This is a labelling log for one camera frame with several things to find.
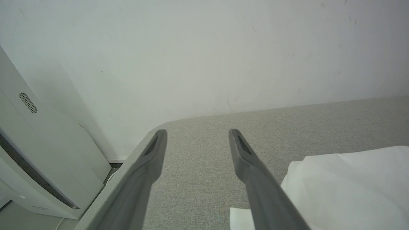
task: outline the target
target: gray floor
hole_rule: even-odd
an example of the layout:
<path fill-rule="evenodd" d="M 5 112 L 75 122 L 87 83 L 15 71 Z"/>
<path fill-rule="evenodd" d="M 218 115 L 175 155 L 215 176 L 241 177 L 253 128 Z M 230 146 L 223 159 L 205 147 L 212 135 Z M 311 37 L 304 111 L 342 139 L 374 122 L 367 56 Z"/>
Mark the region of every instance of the gray floor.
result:
<path fill-rule="evenodd" d="M 112 168 L 107 178 L 119 168 Z M 54 230 L 61 217 L 46 216 L 27 211 L 15 202 L 11 202 L 0 212 L 0 229 L 13 230 Z M 64 219 L 58 230 L 72 230 L 79 220 Z"/>

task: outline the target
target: oval speaker grille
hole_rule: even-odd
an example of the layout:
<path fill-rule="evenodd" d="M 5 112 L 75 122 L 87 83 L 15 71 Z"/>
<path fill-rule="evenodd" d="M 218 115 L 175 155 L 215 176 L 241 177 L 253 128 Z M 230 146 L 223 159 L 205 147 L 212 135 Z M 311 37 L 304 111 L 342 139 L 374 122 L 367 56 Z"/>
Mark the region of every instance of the oval speaker grille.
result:
<path fill-rule="evenodd" d="M 24 104 L 27 106 L 27 108 L 30 110 L 32 113 L 37 112 L 37 108 L 34 106 L 34 104 L 31 102 L 30 98 L 28 98 L 27 94 L 21 93 L 20 94 L 21 100 L 24 102 Z"/>

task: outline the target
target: white sheet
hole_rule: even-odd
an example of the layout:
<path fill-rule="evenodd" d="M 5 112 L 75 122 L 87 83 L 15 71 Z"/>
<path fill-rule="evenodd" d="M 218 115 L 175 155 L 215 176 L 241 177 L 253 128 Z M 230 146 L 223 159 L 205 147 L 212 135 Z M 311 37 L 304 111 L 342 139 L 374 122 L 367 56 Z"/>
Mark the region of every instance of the white sheet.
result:
<path fill-rule="evenodd" d="M 308 156 L 281 187 L 314 230 L 409 229 L 409 147 Z"/>

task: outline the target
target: white wall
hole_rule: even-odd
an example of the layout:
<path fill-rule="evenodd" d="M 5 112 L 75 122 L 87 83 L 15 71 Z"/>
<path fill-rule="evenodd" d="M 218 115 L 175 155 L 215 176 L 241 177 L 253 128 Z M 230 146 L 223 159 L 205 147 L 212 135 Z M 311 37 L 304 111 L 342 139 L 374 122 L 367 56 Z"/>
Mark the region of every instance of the white wall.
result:
<path fill-rule="evenodd" d="M 109 159 L 186 117 L 409 93 L 407 0 L 0 0 L 0 45 Z"/>

